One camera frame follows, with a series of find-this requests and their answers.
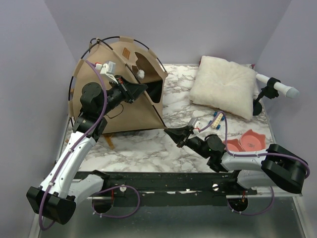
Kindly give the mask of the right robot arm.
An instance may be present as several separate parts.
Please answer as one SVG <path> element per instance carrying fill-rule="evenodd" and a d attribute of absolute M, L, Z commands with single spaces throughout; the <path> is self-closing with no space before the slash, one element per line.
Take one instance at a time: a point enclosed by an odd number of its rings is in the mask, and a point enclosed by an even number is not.
<path fill-rule="evenodd" d="M 282 190 L 300 194 L 307 176 L 308 163 L 278 144 L 268 149 L 249 153 L 230 152 L 218 135 L 210 134 L 205 139 L 194 135 L 192 126 L 166 128 L 164 132 L 177 147 L 189 147 L 207 159 L 207 165 L 215 172 L 246 171 L 228 181 L 228 189 L 239 194 L 255 186 L 277 186 Z"/>

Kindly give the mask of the wooden stand frame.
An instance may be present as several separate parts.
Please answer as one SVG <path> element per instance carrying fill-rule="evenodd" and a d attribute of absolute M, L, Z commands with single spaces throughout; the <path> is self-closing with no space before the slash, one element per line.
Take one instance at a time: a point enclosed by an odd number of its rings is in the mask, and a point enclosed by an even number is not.
<path fill-rule="evenodd" d="M 114 144 L 113 144 L 113 142 L 112 142 L 112 140 L 111 140 L 112 137 L 113 137 L 113 133 L 103 134 L 103 136 L 104 136 L 104 138 L 105 138 L 105 140 L 106 140 L 106 142 L 107 142 L 109 148 L 110 148 L 111 150 L 113 150 L 113 149 L 115 148 L 115 146 L 114 146 Z"/>

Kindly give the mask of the tan pet tent fabric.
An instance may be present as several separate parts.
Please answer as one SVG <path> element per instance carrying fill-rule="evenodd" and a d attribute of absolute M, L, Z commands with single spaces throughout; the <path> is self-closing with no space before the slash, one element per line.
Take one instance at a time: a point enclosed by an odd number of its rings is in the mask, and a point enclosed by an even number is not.
<path fill-rule="evenodd" d="M 167 76 L 144 43 L 124 36 L 93 38 L 70 79 L 70 120 L 75 128 L 86 129 L 103 115 L 103 134 L 163 129 Z"/>

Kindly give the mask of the white fluffy pillow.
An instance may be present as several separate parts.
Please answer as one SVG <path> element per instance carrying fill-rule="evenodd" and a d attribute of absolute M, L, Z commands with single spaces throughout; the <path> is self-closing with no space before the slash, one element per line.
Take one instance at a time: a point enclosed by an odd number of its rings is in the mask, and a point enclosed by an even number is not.
<path fill-rule="evenodd" d="M 256 72 L 252 68 L 221 58 L 202 56 L 189 99 L 194 104 L 251 120 L 255 87 Z"/>

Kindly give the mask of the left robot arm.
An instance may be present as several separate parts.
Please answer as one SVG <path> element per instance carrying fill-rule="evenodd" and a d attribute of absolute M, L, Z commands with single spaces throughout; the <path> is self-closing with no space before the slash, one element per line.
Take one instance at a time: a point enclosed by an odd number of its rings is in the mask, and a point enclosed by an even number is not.
<path fill-rule="evenodd" d="M 146 84 L 131 83 L 117 75 L 116 82 L 106 90 L 103 82 L 87 83 L 82 88 L 80 115 L 75 121 L 69 143 L 49 175 L 38 187 L 26 193 L 33 211 L 59 224 L 66 224 L 74 214 L 77 204 L 96 193 L 109 192 L 109 176 L 93 171 L 77 185 L 72 183 L 79 166 L 103 133 L 107 120 L 104 116 L 122 102 L 132 104 L 146 90 Z"/>

